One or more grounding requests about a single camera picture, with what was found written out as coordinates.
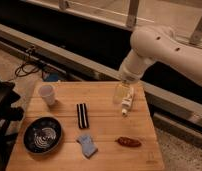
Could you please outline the translucent yellow suction gripper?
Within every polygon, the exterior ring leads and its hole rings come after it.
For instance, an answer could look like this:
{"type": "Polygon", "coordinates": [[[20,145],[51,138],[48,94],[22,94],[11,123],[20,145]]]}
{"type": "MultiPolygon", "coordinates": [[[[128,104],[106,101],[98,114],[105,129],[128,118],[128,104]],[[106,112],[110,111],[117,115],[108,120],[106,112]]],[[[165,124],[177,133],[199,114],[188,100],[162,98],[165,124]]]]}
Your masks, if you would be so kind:
{"type": "Polygon", "coordinates": [[[131,86],[126,82],[119,82],[114,91],[113,102],[119,104],[128,95],[131,86]]]}

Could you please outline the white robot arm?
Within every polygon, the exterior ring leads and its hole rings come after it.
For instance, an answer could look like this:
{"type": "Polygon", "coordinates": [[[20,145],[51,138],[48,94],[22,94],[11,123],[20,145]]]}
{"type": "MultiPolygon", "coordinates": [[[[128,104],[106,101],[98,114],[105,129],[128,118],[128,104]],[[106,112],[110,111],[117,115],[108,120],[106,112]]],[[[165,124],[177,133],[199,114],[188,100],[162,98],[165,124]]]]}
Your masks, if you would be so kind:
{"type": "Polygon", "coordinates": [[[138,82],[149,67],[161,62],[200,86],[196,97],[202,99],[202,49],[177,42],[172,30],[162,26],[136,28],[131,34],[130,46],[119,68],[122,82],[138,82]]]}

